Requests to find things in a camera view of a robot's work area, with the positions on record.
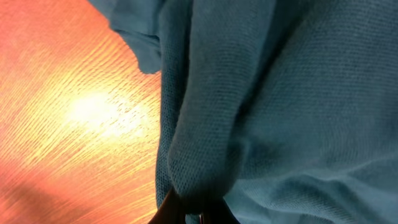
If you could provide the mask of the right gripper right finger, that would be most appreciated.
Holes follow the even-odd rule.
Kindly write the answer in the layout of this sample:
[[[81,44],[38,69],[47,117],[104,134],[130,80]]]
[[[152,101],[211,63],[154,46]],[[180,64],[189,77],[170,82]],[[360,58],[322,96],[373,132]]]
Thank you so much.
[[[201,224],[239,224],[223,199],[211,202],[200,215]]]

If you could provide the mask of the blue polo shirt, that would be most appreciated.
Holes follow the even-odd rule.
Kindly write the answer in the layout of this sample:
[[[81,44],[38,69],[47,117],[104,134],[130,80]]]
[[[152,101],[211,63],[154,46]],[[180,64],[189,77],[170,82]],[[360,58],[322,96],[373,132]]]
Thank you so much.
[[[239,223],[397,222],[396,0],[93,5],[160,72],[158,209]]]

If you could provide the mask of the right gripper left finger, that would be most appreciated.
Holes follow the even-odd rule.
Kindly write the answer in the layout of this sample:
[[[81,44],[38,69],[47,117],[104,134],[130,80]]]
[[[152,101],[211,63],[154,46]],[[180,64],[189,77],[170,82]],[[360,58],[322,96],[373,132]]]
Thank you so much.
[[[185,216],[180,198],[174,189],[170,189],[148,224],[186,224]]]

